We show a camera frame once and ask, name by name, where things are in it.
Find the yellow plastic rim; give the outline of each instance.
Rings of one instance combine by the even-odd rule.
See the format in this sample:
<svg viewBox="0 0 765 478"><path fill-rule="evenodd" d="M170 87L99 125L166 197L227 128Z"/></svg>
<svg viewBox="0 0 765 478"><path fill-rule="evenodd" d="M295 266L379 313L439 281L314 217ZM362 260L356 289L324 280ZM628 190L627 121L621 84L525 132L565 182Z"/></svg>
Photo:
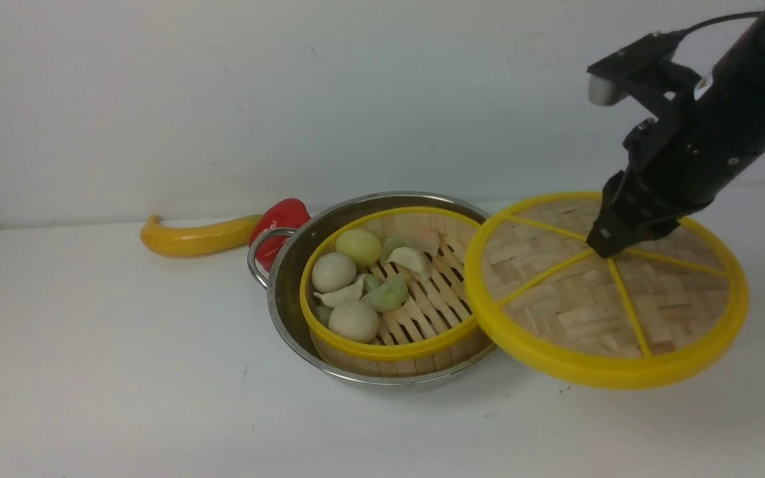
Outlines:
<svg viewBox="0 0 765 478"><path fill-rule="evenodd" d="M394 208L375 212L374 214L352 221L350 224L347 224L335 231L331 236L327 237L327 239L315 249L309 258L309 262L303 269L303 276L300 278L300 308L303 309L303 316L306 318L306 323L309 324L309 329L312 330L313 334L327 342L327 344L335 347L337 350L350 354L350 356L379 361L413 360L420 357L427 357L438 351L449 348L456 342L464 339L468 333L473 332L478 327L477 319L471 314L471 317L462 321L458 326L452 327L452 329L444 331L430 339L403 345L372 345L361 344L359 342L353 342L353 340L344 339L342 336L337 335L336 333L331 332L330 329L327 329L327 327L324 327L321 321L318 321L315 314L313 314L305 291L309 290L312 267L315 265L318 258L324 254L324 251L335 242L338 236L347 230L361 227L362 224L371 220L376 220L377 218L404 214L405 212L433 212L433 214L443 214L455 218L456 220L464 221L474 226L474 228L480 227L480 224L477 223L477 221L464 215L456 214L456 212L448 211L446 209L428 208L427 206L410 206L410 208Z"/></svg>
<svg viewBox="0 0 765 478"><path fill-rule="evenodd" d="M746 276L743 274L740 264L734 255L731 254L731 251L719 240L719 237L716 237L710 230L701 226L701 224L690 220L690 218L684 218L681 221L682 226L698 234L713 249L720 263L725 268L724 273L719 270L705 268L700 264L686 263L681 260L674 260L674 258L659 256L659 254L644 253L642 251L634 251L631 254L655 258L655 260L662 260L677 264L677 266L684 266L728 278L730 297L722 317L710 332L692 345L661 356L652 356L650 354L650 351L647 350L647 344L641 331L641 325L636 317L634 306L630 302L628 293L624 290L622 278L619 276L616 263L613 260L608 260L611 274L616 279L616 284L625 302L626 311L628 311L628 318L637 333L637 339L641 339L640 345L643 348L643 357L639 359L596 357L571 351L537 338L530 334L528 330L514 323L508 315L504 314L501 309L502 305L512 300L518 293L522 293L527 288L532 287L532 285L537 284L542 279L548 278L558 270L586 257L590 257L594 254L594 251L587 250L583 254L578 254L576 257L557 264L555 267L546 270L543 274L529 281L528 284L520 287L519 290L514 291L509 297L495 302L482 278L483 249L485 249L486 242L488 242L498 226L510 220L531 224L531 226L538 224L538 227L585 240L584 237L571 231L558 229L548 224L523 220L515 216L518 212L546 202L570 199L601 200L601 194L561 193L524 200L510 206L510 208L504 209L501 214L489 218L480 227L473 239L471 239L465 256L466 294L474 315L479 318L480 327L482 327L489 338L516 359L541 372L568 382L599 388L652 388L673 384L696 375L719 360L728 351L728 348L734 342L743 323L746 321L749 308L749 289L746 283Z"/></svg>

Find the pot handle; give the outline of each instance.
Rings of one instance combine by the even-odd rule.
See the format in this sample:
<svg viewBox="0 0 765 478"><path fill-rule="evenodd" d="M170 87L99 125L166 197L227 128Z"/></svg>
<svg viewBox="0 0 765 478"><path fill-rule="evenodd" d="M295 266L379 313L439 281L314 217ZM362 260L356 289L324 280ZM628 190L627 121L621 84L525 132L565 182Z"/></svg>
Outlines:
<svg viewBox="0 0 765 478"><path fill-rule="evenodd" d="M258 269L258 264L256 264L256 253L258 253L258 248L261 248L262 244L267 241L267 239L270 239L270 237L289 237L293 236L295 232L297 232L297 230L290 227L267 229L259 234L255 241L250 244L250 249L246 252L246 268L250 270L250 274L252 274L253 278L256 278L262 287L268 288L268 278L265 278L264 273L261 272L261 269Z"/></svg>

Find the woven bamboo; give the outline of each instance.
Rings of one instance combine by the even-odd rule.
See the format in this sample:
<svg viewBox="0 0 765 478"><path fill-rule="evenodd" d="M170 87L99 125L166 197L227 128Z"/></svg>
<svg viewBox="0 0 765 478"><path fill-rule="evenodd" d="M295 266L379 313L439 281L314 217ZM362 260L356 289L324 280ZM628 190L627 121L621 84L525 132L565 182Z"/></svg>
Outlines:
<svg viewBox="0 0 765 478"><path fill-rule="evenodd" d="M597 357L661 356L709 333L730 296L711 246L680 227L602 260L584 242L599 206L547 202L494 230L482 278L504 314L544 342Z"/></svg>

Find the cable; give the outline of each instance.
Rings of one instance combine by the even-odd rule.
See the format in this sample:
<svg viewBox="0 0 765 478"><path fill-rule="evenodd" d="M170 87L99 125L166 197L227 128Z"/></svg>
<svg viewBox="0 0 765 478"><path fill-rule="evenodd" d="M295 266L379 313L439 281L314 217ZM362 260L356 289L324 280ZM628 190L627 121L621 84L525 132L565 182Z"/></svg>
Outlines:
<svg viewBox="0 0 765 478"><path fill-rule="evenodd" d="M734 13L733 15L723 15L721 17L705 19L705 21L702 21L701 23L697 23L695 25L692 25L692 27L685 28L685 29L680 30L680 31L683 34L683 36L686 37L690 33L693 33L693 31L701 30L702 28L709 27L710 25L715 25L717 23L723 23L725 21L733 21L734 19L757 18L760 15L763 15L762 11L759 11L759 12Z"/></svg>

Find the pot rim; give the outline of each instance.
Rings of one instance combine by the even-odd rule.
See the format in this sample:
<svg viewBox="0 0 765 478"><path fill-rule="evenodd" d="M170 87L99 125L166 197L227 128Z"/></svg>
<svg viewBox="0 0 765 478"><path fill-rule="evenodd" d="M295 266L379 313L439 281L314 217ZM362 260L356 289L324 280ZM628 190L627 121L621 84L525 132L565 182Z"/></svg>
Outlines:
<svg viewBox="0 0 765 478"><path fill-rule="evenodd" d="M476 363L483 357L487 356L489 352L494 351L495 344L489 345L480 351L479 354L476 354L474 357L471 357L468 360L462 361L454 366L440 370L438 372L427 373L425 375L416 375L414 377L371 377L368 375L361 375L359 373L347 372L346 370L342 370L336 366L331 366L324 360L315 357L313 354L309 353L309 351L301 347L296 340L294 340L294 337L288 333L288 329L286 329L285 324L282 323L282 320L279 318L279 309L276 305L276 288L273 287L273 285L276 283L277 276L279 276L280 266L282 266L282 260L286 256L286 251L288 251L288 249L294 245L295 241L299 240L301 236L306 234L309 229L315 226L315 224L317 224L319 221L327 218L327 216L332 214L332 212L336 212L342 208L347 208L347 206L355 206L355 204L365 202L366 200L382 199L383 197L424 197L425 199L435 199L440 200L441 202L448 202L458 206L463 206L464 208L468 208L471 211L481 215L485 220L486 218L489 218L488 212L477 208L473 204L464 202L460 199L455 199L455 197L450 197L443 194L422 193L422 191L389 191L388 193L374 193L337 203L335 206L331 206L331 208L325 209L325 211L316 214L311 218L311 220L307 221L305 224L303 224L303 226L300 226L300 228L295 231L294 235L288 238L288 241L286 241L282 246L282 249L280 249L279 254L276 255L276 260L274 260L273 266L270 269L270 276L268 276L267 300L268 312L270 312L270 320L273 321L274 327L276 327L277 332L279 332L279 336L282 337L282 340L286 343L286 345L289 346L289 348L294 351L295 354L303 358L303 360L306 360L309 364L318 367L318 369L321 369L321 371L335 378L340 378L348 382L359 384L398 386L422 384L449 377L450 375L453 375L457 372L461 372L463 369L471 366L471 364Z"/></svg>

